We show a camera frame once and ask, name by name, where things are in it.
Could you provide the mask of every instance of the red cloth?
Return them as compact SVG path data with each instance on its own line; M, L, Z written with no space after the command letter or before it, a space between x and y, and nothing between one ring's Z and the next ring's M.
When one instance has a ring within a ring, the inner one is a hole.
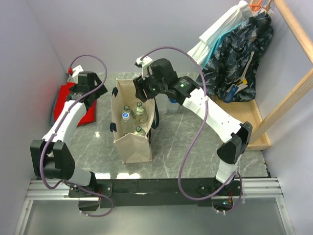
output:
M75 85L74 82L68 82L66 85L62 85L60 87L58 98L57 98L57 101L55 103L55 107L53 110L54 121L56 121L59 115L61 114L67 95L69 94L69 89L74 85ZM95 116L96 102L97 100L94 101L93 105L89 108L85 116L83 116L83 118L80 120L78 126L96 121L96 116Z

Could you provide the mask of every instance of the black beam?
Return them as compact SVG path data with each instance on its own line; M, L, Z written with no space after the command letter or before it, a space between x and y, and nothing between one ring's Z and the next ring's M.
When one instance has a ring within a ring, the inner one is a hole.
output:
M211 194L219 187L214 178L182 179L185 192L193 197L203 197ZM191 201L185 198L178 188L177 179L117 179L97 180L101 193L110 197L115 206L162 206L191 205L212 206L211 199ZM233 196L240 194L239 181L233 181L225 186L217 195L228 196L232 190ZM81 191L70 190L69 197L88 197ZM110 202L101 198L101 208L110 208Z

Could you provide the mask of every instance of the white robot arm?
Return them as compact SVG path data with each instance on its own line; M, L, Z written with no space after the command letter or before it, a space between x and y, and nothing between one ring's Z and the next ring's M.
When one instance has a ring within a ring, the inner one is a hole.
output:
M223 184L236 171L241 155L250 140L251 124L241 123L226 113L208 96L204 96L203 90L191 78L187 76L178 78L168 60L158 59L152 62L151 58L145 57L143 60L137 59L136 65L145 71L143 76L134 79L136 97L143 102L154 98L158 93L166 94L201 119L205 117L205 102L208 102L206 123L224 143L217 150L221 160L215 177Z
M94 173L85 171L76 166L67 147L82 117L93 105L94 101L107 92L107 89L102 85L96 92L81 99L80 102L75 103L75 101L97 86L101 86L101 81L95 73L87 71L79 72L78 83L70 88L70 94L67 96L64 108L53 127L41 140L34 140L30 145L36 176L40 177L39 163L44 145L48 143L48 140L52 134L54 134L54 138L50 141L47 151L45 152L45 176L50 179L66 180L76 185L89 187L94 191L97 190L95 188L96 178Z

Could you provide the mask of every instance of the plastic bottle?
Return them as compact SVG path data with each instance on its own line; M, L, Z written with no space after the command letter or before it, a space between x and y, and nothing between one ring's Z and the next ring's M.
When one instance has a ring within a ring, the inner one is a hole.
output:
M164 114L167 112L167 103L168 103L167 95L165 94L158 94L156 96L156 105L159 114Z
M135 131L135 124L129 113L122 114L121 126L124 135Z
M168 99L168 111L171 113L176 113L179 109L179 104L174 99Z
M134 123L136 123L135 113L128 105L124 106L123 112L128 113L131 116L131 118L134 119Z
M140 126L136 127L134 134L139 136L146 136L146 132Z
M135 109L135 117L136 121L138 121L141 124L146 123L148 119L146 107L143 106L141 102L137 103L137 107Z

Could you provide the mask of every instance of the floor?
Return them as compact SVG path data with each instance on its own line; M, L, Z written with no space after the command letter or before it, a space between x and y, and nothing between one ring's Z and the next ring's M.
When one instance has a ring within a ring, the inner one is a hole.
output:
M69 146L81 168L97 173L97 178L176 178L184 154L195 137L202 120L181 108L177 113L160 115L160 125L152 130L152 161L122 164L113 144L111 123L111 91L118 79L132 79L134 73L109 73L105 86L109 90L97 101L96 122L76 128ZM195 73L180 73L192 78ZM219 165L216 155L221 145L218 135L206 126L186 162L183 177L214 177ZM267 177L261 151L246 151L239 162L244 177Z

